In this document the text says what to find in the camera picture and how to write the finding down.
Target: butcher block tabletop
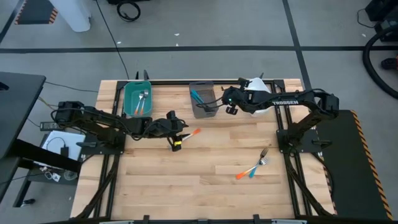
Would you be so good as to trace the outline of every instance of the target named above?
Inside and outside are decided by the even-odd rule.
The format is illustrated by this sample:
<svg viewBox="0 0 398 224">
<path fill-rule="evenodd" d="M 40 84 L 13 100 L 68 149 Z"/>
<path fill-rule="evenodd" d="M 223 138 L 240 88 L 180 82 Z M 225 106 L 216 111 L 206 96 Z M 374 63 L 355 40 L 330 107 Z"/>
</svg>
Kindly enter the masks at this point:
<svg viewBox="0 0 398 224">
<path fill-rule="evenodd" d="M 299 79 L 285 79 L 286 91 L 302 90 Z M 103 80 L 96 108 L 111 113 L 117 80 Z M 165 118 L 174 110 L 189 125 L 181 134 L 196 128 L 201 132 L 182 143 L 182 150 L 168 150 L 166 139 L 126 137 L 120 157 L 112 220 L 251 219 L 293 218 L 287 173 L 279 152 L 275 110 L 252 117 L 241 110 L 237 115 L 221 107 L 212 118 L 195 119 L 188 85 L 153 85 L 153 119 Z M 216 98 L 221 85 L 214 87 Z M 123 92 L 119 101 L 121 114 Z M 308 114 L 304 106 L 291 106 L 293 122 Z M 282 110 L 284 127 L 287 127 Z M 252 167 L 261 151 L 269 148 L 268 164 L 258 167 L 255 176 L 240 180 L 235 175 Z M 334 213 L 323 166 L 310 154 L 301 154 L 307 187 L 330 213 Z M 71 217 L 78 215 L 98 189 L 103 156 L 93 156 L 81 168 Z M 300 212 L 303 200 L 298 187 Z M 108 193 L 102 200 L 104 215 Z"/>
</svg>

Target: white container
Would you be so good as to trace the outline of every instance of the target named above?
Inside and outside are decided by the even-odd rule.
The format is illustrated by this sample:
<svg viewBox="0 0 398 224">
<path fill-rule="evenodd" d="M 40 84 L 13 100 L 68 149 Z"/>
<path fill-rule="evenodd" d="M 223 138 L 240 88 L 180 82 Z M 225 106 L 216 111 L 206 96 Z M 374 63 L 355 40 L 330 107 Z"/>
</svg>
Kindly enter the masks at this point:
<svg viewBox="0 0 398 224">
<path fill-rule="evenodd" d="M 84 32 L 90 29 L 91 14 L 84 0 L 50 0 L 50 2 L 73 31 Z"/>
<path fill-rule="evenodd" d="M 246 90 L 261 90 L 261 91 L 267 91 L 270 93 L 268 87 L 266 86 L 266 84 L 264 84 L 264 82 L 262 81 L 261 78 L 253 78 L 253 79 L 250 79 L 250 81 L 251 82 L 249 83 L 249 86 L 246 87 Z M 265 110 L 257 110 L 251 116 L 253 116 L 253 117 L 260 116 L 262 114 L 267 113 L 268 110 L 269 110 L 269 108 L 267 108 Z"/>
</svg>

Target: gray floor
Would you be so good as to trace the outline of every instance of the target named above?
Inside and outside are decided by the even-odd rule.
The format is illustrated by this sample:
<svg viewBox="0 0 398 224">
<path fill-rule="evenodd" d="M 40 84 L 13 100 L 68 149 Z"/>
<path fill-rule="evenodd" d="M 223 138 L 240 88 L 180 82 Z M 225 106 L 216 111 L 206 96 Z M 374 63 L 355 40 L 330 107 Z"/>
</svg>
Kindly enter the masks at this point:
<svg viewBox="0 0 398 224">
<path fill-rule="evenodd" d="M 52 25 L 11 25 L 0 49 L 109 48 L 112 40 L 94 1 L 85 1 L 92 13 L 91 29 L 74 33 L 61 16 Z M 362 46 L 375 32 L 356 23 L 356 11 L 369 0 L 289 0 L 301 46 Z M 0 29 L 17 0 L 0 2 Z M 282 0 L 151 0 L 140 2 L 142 17 L 134 23 L 120 20 L 115 6 L 99 0 L 119 47 L 175 47 L 217 45 L 293 46 Z M 361 20 L 368 22 L 365 14 Z M 395 52 L 372 52 L 374 64 Z M 294 51 L 186 51 L 123 52 L 130 77 L 148 70 L 155 78 L 302 78 Z M 368 77 L 361 52 L 304 52 L 312 87 L 324 88 L 340 98 L 341 108 L 356 110 L 362 122 L 393 215 L 398 215 L 398 157 L 395 119 L 398 102 L 381 91 Z M 45 75 L 64 85 L 97 90 L 100 80 L 125 79 L 115 52 L 0 54 L 0 70 Z M 380 71 L 398 89 L 397 72 Z M 51 104 L 79 100 L 94 105 L 95 93 L 45 85 L 41 97 Z M 29 118 L 50 121 L 50 109 L 37 102 Z M 39 144 L 43 135 L 26 122 L 20 138 Z M 18 170 L 16 177 L 25 174 Z M 33 183 L 31 207 L 12 208 L 21 181 L 14 181 L 0 203 L 5 223 L 42 223 L 69 217 L 75 188 Z"/>
</svg>

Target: teal plastic bin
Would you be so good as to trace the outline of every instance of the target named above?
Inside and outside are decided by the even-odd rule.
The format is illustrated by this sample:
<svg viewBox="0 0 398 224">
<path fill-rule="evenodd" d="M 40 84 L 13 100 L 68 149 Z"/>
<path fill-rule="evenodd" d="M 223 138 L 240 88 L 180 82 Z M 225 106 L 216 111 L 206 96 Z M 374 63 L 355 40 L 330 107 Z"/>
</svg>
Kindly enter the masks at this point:
<svg viewBox="0 0 398 224">
<path fill-rule="evenodd" d="M 148 90 L 148 96 L 145 98 L 143 114 L 140 115 L 144 97 L 140 101 L 139 94 L 143 93 L 144 90 Z M 138 104 L 138 114 L 134 115 Z M 124 112 L 132 117 L 148 117 L 152 114 L 152 88 L 150 82 L 130 82 L 124 87 Z"/>
</svg>

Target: orange and black caution tape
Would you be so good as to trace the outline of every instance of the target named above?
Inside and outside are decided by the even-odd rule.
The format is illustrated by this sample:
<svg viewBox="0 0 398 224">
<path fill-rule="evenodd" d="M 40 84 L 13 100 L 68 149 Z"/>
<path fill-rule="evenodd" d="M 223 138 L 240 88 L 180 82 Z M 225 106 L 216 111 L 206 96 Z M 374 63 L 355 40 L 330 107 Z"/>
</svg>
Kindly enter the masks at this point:
<svg viewBox="0 0 398 224">
<path fill-rule="evenodd" d="M 24 8 L 25 8 L 25 5 L 26 5 L 26 1 L 24 1 L 24 3 L 22 4 L 21 9 L 20 9 L 20 11 L 19 11 L 19 13 L 18 13 L 18 16 L 15 18 L 15 25 L 18 25 L 19 17 L 21 16 L 22 11 L 23 11 Z"/>
<path fill-rule="evenodd" d="M 369 151 L 368 144 L 367 144 L 367 142 L 365 140 L 365 137 L 364 137 L 364 134 L 363 134 L 363 131 L 362 131 L 362 128 L 361 128 L 361 123 L 359 122 L 359 119 L 358 119 L 358 116 L 357 116 L 356 112 L 353 111 L 353 110 L 351 110 L 351 112 L 352 112 L 352 114 L 354 116 L 359 136 L 361 136 L 361 141 L 362 141 L 362 144 L 363 144 L 363 148 L 365 150 L 366 156 L 368 157 L 369 165 L 370 165 L 370 168 L 372 169 L 372 173 L 373 173 L 373 176 L 374 176 L 374 181 L 376 182 L 377 188 L 379 189 L 380 198 L 381 198 L 381 200 L 382 200 L 382 202 L 384 204 L 384 208 L 386 209 L 387 217 L 392 220 L 391 209 L 390 209 L 390 206 L 388 206 L 386 195 L 385 195 L 385 193 L 383 191 L 383 187 L 381 186 L 379 175 L 377 174 L 377 171 L 376 171 L 376 166 L 373 163 L 371 152 Z"/>
<path fill-rule="evenodd" d="M 53 8 L 52 12 L 51 12 L 50 19 L 49 19 L 49 24 L 53 24 L 54 23 L 55 18 L 57 17 L 57 15 L 58 15 L 58 10 L 56 8 Z"/>
<path fill-rule="evenodd" d="M 320 158 L 323 162 L 325 162 L 325 160 L 323 159 L 323 156 L 320 156 L 319 158 Z M 329 175 L 328 175 L 328 170 L 326 169 L 325 166 L 323 167 L 323 171 L 324 171 L 324 173 L 325 173 L 326 182 L 327 182 L 327 184 L 328 184 L 329 193 L 330 193 L 330 195 L 331 195 L 330 177 L 329 177 Z M 333 201 L 333 199 L 331 199 L 331 202 L 332 202 L 332 204 L 333 204 L 333 209 L 335 210 L 335 215 L 337 215 L 336 204 L 335 204 L 335 202 Z"/>
</svg>

